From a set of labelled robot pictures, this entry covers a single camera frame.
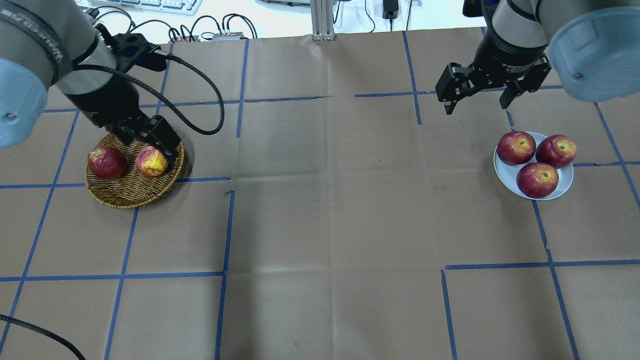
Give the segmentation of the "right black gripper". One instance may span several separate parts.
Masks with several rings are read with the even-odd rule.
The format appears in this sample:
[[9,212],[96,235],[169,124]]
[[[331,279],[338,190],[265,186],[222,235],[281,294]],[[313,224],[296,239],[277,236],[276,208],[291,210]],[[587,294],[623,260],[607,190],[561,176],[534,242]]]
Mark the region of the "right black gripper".
[[451,116],[464,98],[492,89],[503,89],[499,104],[501,109],[507,110],[519,96],[538,91],[552,69],[545,54],[522,66],[497,64],[497,67],[484,69],[475,64],[449,63],[435,84],[438,101],[444,104],[445,113]]

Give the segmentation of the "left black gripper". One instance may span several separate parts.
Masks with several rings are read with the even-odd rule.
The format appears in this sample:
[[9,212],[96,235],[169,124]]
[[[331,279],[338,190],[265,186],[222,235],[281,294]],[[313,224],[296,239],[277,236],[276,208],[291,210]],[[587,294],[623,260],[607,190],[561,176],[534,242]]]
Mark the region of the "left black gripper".
[[153,146],[170,164],[179,158],[179,146],[182,141],[163,116],[149,117],[140,111],[134,116],[106,125],[105,129],[127,146],[134,141]]

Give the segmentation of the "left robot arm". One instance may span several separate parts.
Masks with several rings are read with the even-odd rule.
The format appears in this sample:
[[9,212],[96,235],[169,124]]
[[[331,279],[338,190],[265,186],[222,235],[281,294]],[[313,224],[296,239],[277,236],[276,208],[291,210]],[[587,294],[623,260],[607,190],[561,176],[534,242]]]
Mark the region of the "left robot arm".
[[2,148],[30,136],[56,87],[123,144],[139,141],[168,160],[178,157],[180,137],[162,116],[142,112],[128,75],[134,66],[165,70],[160,46],[137,33],[109,34],[71,0],[3,0],[0,18]]

